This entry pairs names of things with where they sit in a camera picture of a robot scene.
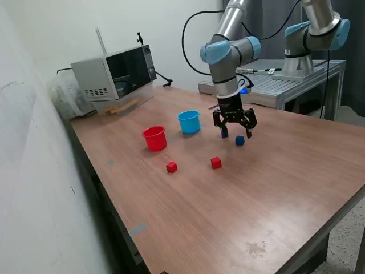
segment blue cube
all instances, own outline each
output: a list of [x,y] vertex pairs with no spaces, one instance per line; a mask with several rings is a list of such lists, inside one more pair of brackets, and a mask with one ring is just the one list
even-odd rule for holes
[[237,136],[236,137],[236,146],[243,146],[245,144],[245,137],[244,136]]

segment gray curtain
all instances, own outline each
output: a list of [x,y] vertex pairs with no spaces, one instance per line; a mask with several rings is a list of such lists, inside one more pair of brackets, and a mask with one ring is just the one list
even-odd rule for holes
[[[297,0],[255,0],[252,16],[247,18],[248,29],[257,37],[272,35],[288,16]],[[223,0],[226,6],[229,0]],[[342,105],[350,106],[360,116],[365,116],[365,1],[332,0],[334,10],[342,18],[351,21],[348,40],[340,50],[331,52],[331,59],[344,59],[346,73],[344,78]],[[262,41],[262,59],[283,59],[285,47],[285,28],[306,21],[306,14],[298,4],[283,30],[274,38]],[[326,59],[327,54],[313,53],[313,59]]]

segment plastic bag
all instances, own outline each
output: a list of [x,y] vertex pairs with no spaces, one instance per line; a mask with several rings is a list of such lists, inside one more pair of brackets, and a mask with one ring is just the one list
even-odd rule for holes
[[72,70],[60,71],[50,84],[51,100],[64,119],[84,116],[95,110],[82,96]]

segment floor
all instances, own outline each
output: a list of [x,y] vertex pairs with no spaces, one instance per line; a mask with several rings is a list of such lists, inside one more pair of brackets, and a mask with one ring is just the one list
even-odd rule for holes
[[[319,116],[316,111],[312,116]],[[339,122],[365,127],[365,118],[357,116],[350,108],[342,106]],[[333,229],[330,234],[327,261],[315,274],[352,274],[365,227],[365,198]]]

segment white wall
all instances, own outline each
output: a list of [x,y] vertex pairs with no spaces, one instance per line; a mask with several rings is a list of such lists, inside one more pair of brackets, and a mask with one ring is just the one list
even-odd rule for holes
[[112,273],[66,132],[1,5],[0,40],[0,273]]
[[[196,74],[184,60],[181,32],[186,19],[201,10],[220,10],[222,0],[3,0],[42,79],[57,69],[102,53],[99,27],[109,52],[137,45],[140,31],[151,45],[155,68],[174,80],[174,86],[197,90],[207,76]],[[197,68],[200,46],[216,31],[220,15],[199,15],[186,31],[186,51]]]

